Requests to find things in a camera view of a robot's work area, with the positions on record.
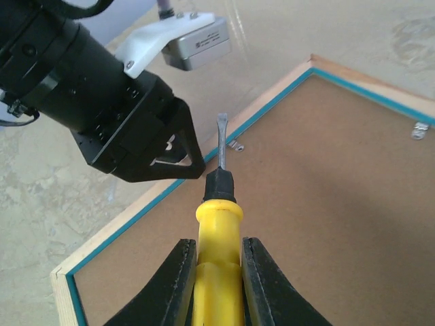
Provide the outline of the yellow handled screwdriver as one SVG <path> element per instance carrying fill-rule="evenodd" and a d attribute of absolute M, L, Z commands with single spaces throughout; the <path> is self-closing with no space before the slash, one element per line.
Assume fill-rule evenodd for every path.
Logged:
<path fill-rule="evenodd" d="M 244 325 L 240 224 L 242 208 L 234 179 L 226 169 L 228 116 L 217 115 L 217 168 L 205 179 L 203 202 L 196 210 L 198 259 L 194 283 L 193 325 Z"/>

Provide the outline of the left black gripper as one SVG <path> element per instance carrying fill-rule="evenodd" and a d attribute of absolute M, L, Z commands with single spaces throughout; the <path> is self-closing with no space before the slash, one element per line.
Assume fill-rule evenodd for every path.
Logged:
<path fill-rule="evenodd" d="M 159 76 L 80 74 L 76 91 L 90 121 L 71 134 L 89 166 L 130 183 L 204 172 L 190 109 Z"/>

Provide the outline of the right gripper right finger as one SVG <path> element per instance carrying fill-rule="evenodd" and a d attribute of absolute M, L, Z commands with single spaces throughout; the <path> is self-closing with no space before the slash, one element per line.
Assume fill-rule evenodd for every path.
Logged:
<path fill-rule="evenodd" d="M 330 324 L 292 286 L 260 239 L 243 239 L 241 267 L 246 325 Z"/>

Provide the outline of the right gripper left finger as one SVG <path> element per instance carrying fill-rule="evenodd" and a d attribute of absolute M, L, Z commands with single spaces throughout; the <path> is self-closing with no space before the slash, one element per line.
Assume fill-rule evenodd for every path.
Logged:
<path fill-rule="evenodd" d="M 187 325 L 192 320 L 196 241 L 181 239 L 140 292 L 106 325 Z"/>

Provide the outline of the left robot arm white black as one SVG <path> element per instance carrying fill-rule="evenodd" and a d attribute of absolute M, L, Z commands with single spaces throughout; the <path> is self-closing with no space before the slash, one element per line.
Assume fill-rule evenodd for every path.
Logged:
<path fill-rule="evenodd" d="M 197 179 L 205 161 L 189 106 L 157 75 L 137 77 L 80 23 L 108 1 L 1 2 L 1 101 L 71 131 L 87 164 L 131 183 Z"/>

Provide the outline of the teal wooden photo frame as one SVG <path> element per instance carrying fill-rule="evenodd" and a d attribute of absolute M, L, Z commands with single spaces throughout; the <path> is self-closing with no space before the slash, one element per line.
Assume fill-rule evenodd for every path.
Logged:
<path fill-rule="evenodd" d="M 416 141 L 416 122 L 430 124 Z M 434 101 L 312 56 L 228 125 L 245 237 L 329 325 L 434 324 Z M 51 273 L 61 325 L 106 325 L 181 239 L 206 176 L 155 183 Z"/>

